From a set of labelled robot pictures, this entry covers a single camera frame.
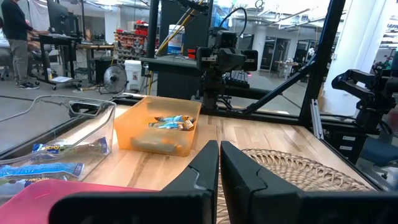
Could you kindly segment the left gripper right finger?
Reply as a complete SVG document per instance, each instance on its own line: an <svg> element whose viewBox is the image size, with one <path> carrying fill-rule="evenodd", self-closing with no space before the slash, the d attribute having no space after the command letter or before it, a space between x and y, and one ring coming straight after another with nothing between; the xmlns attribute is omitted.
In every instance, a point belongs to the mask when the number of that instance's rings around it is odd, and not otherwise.
<svg viewBox="0 0 398 224"><path fill-rule="evenodd" d="M221 180L231 223L298 223L299 189L228 141L220 146Z"/></svg>

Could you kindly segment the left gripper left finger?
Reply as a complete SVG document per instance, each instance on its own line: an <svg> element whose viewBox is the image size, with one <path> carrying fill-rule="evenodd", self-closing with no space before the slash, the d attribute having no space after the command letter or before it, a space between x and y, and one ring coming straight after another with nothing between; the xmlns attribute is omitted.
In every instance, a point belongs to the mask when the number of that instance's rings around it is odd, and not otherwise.
<svg viewBox="0 0 398 224"><path fill-rule="evenodd" d="M215 223L219 147L208 141L184 170L162 190L169 204L166 223Z"/></svg>

